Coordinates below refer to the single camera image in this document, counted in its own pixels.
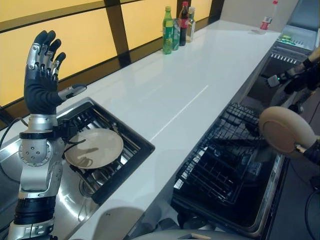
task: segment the bottle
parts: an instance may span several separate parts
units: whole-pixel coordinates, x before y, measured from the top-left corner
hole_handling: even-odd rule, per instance
[[[178,50],[180,44],[180,26],[179,19],[173,19],[173,43],[172,50]]]
[[[165,22],[165,28],[163,32],[163,46],[162,50],[164,54],[171,54],[173,47],[173,28],[174,23],[172,20]]]
[[[188,30],[186,32],[186,41],[191,43],[194,39],[196,21],[195,21],[195,7],[189,7],[189,22],[188,22]]]
[[[165,6],[165,15],[162,21],[162,50],[164,54],[170,54],[173,43],[173,20],[171,17],[171,6]]]
[[[269,12],[270,14],[268,16],[265,16],[261,22],[261,25],[260,25],[261,30],[263,30],[263,31],[268,30],[272,19],[276,15],[277,6],[278,6],[278,0],[273,0],[272,1],[272,10],[270,9],[270,12]]]
[[[179,14],[179,25],[180,25],[180,46],[186,45],[187,30],[189,22],[189,13],[188,13],[188,2],[182,2],[182,10]]]

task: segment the plate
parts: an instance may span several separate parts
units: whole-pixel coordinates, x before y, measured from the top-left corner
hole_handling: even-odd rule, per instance
[[[259,130],[267,142],[283,154],[295,152],[296,144],[308,149],[317,140],[301,116],[281,106],[269,107],[261,113]]]
[[[65,159],[81,169],[101,168],[116,160],[124,147],[124,141],[114,131],[105,128],[94,128],[82,131],[72,137],[70,142],[80,143],[64,153]]]

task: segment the dish rack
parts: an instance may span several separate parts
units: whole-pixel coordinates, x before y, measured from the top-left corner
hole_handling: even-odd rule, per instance
[[[185,193],[200,190],[198,197],[234,204],[261,141],[258,116],[229,104],[186,158],[174,187]]]
[[[71,170],[80,177],[78,189],[81,195],[85,198],[92,198],[97,204],[102,204],[155,149],[153,145],[123,122],[91,102],[85,102],[63,115],[58,119],[58,122],[65,119],[69,120],[79,133],[103,128],[116,132],[123,140],[121,154],[108,165],[94,169],[83,169],[69,164]],[[85,145],[86,142],[73,144],[65,151],[77,144]]]

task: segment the yellow wall panel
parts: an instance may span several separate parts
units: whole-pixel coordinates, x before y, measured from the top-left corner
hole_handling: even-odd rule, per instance
[[[199,21],[209,17],[211,3],[214,0],[192,0],[191,5],[195,7],[194,20]]]
[[[171,16],[175,18],[177,0],[143,0],[121,5],[129,50],[162,36],[167,5],[171,6]]]
[[[24,75],[29,48],[42,30],[56,32],[65,52],[59,78],[65,78],[117,55],[105,9],[0,33],[0,106],[23,97]]]
[[[101,2],[97,0],[0,0],[0,22],[75,5]]]

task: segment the white countertop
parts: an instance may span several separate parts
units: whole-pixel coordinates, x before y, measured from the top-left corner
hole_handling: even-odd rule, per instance
[[[280,34],[259,35],[252,29],[219,20],[171,55],[157,51],[59,106],[61,111],[91,97],[155,146],[71,239],[90,240],[95,234],[95,240],[120,240],[127,234]],[[15,124],[7,139],[24,130]],[[106,215],[121,208],[137,211]]]

